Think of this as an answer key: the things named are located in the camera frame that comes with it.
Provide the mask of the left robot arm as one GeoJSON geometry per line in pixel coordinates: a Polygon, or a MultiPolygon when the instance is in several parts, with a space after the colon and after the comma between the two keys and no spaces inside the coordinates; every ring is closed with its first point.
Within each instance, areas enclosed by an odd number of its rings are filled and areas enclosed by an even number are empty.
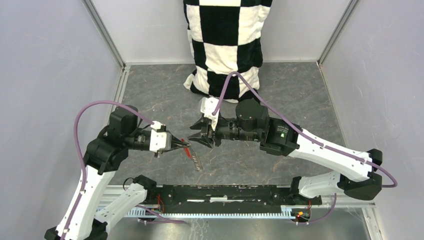
{"type": "Polygon", "coordinates": [[[86,147],[77,150],[81,176],[71,203],[61,222],[45,232],[47,240],[105,240],[112,228],[141,203],[156,203],[160,199],[154,180],[139,175],[117,199],[102,210],[99,203],[111,179],[130,150],[160,154],[186,149],[189,143],[172,135],[167,127],[142,116],[134,106],[115,104],[105,126],[86,147]]]}

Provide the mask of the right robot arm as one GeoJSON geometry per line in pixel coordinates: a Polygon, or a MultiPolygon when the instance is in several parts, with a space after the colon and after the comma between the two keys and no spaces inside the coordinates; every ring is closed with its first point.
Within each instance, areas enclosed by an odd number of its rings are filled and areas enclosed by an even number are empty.
{"type": "Polygon", "coordinates": [[[254,99],[237,104],[234,118],[213,114],[216,98],[200,101],[201,118],[191,127],[190,141],[208,148],[220,146],[223,140],[258,142],[267,154],[308,160],[329,169],[316,176],[295,177],[289,199],[302,204],[308,198],[343,193],[353,199],[370,201],[382,190],[382,177],[377,168],[382,164],[380,150],[352,150],[326,141],[300,126],[270,117],[266,106],[254,99]]]}

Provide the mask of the red key tag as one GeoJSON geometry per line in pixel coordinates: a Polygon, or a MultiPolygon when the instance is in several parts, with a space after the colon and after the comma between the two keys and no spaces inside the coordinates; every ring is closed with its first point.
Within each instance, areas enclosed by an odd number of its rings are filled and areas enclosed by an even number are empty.
{"type": "Polygon", "coordinates": [[[190,151],[190,148],[189,147],[184,148],[184,152],[185,152],[185,154],[187,155],[187,157],[189,159],[192,158],[192,154],[191,154],[191,151],[190,151]]]}

